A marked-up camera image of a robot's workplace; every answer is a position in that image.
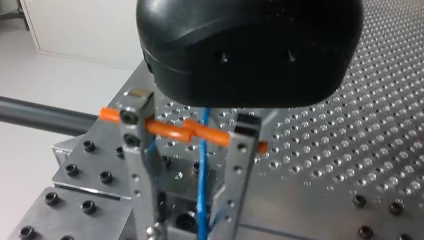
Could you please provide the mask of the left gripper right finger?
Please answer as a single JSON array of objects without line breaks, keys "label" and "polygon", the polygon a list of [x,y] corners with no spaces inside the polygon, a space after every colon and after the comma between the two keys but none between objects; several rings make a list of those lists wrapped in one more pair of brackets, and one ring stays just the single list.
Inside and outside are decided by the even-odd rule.
[{"label": "left gripper right finger", "polygon": [[237,114],[225,156],[223,184],[213,196],[208,240],[234,240],[237,235],[260,129],[260,118]]}]

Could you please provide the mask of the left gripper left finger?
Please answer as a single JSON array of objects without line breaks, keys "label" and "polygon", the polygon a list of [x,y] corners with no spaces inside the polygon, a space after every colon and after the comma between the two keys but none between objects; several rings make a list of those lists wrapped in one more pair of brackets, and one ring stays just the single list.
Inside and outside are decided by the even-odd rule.
[{"label": "left gripper left finger", "polygon": [[137,239],[157,240],[160,236],[160,230],[155,226],[157,189],[152,164],[148,160],[148,147],[153,136],[146,129],[146,120],[154,113],[153,93],[145,89],[127,90],[118,101],[118,110]]}]

